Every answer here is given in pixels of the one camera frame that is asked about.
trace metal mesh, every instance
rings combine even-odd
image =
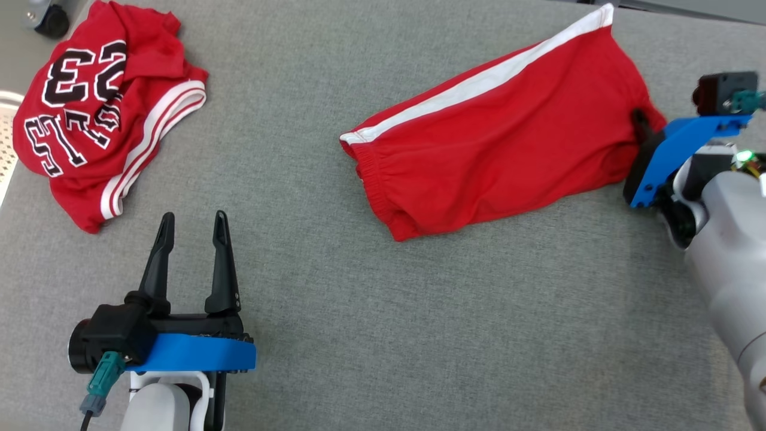
[[[18,160],[13,150],[13,116],[11,107],[0,106],[0,205],[5,198],[5,190],[11,181],[13,168]]]

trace red clothing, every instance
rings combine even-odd
[[[456,231],[625,178],[630,112],[665,126],[605,5],[340,136],[397,241]]]
[[[205,102],[208,73],[184,59],[173,14],[95,2],[35,75],[13,144],[84,231],[122,214],[122,198],[171,127]]]

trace teal connector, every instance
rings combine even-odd
[[[732,95],[732,114],[753,113],[758,109],[766,110],[766,91],[737,91]]]
[[[125,361],[117,352],[106,352],[88,383],[88,393],[106,398],[119,376],[125,372]]]

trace robotic arm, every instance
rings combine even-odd
[[[712,326],[745,384],[753,429],[766,430],[766,154],[714,140],[739,134],[766,94],[755,72],[707,75],[693,100],[700,117],[653,133],[634,113],[643,142],[624,187],[635,208],[657,208],[685,250]]]
[[[162,217],[139,290],[121,305],[102,304],[69,341],[69,361],[92,373],[80,405],[82,430],[106,405],[111,386],[130,374],[130,403],[120,431],[222,431],[229,373],[255,369],[256,349],[244,332],[226,214],[215,216],[213,287],[204,314],[170,314],[168,258],[175,217]],[[161,379],[193,380],[195,384]]]

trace green led light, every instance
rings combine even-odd
[[[753,152],[750,150],[740,151],[737,153],[737,160],[740,162],[747,162],[753,158]]]

